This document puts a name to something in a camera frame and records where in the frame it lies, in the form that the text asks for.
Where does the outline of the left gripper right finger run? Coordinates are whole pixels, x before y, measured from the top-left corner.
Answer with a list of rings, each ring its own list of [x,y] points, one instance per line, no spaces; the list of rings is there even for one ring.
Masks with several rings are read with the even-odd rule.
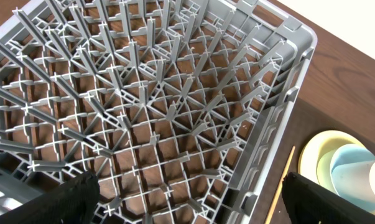
[[[375,216],[296,173],[282,182],[282,199],[292,224],[372,224]]]

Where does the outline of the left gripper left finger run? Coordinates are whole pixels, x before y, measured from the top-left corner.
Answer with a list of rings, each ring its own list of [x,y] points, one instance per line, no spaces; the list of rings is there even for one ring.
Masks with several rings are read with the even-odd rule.
[[[51,192],[0,215],[0,224],[91,223],[99,197],[98,178],[86,171]]]

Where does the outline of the wooden chopstick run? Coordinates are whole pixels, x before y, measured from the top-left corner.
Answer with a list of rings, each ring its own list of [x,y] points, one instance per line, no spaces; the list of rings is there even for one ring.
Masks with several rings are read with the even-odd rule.
[[[282,190],[283,179],[284,179],[284,177],[287,175],[287,173],[289,171],[290,163],[291,163],[292,158],[294,156],[294,152],[295,152],[295,146],[292,146],[292,148],[290,150],[290,153],[289,153],[289,156],[287,158],[287,161],[285,163],[284,170],[282,171],[281,177],[279,179],[279,182],[278,182],[275,194],[274,194],[274,196],[272,198],[272,202],[271,202],[271,205],[269,207],[268,213],[266,215],[266,219],[265,219],[265,222],[264,222],[265,224],[270,224],[271,223],[272,216],[274,214],[274,210],[275,210],[275,207],[277,205],[277,202],[278,202],[278,199],[280,197],[281,190]]]

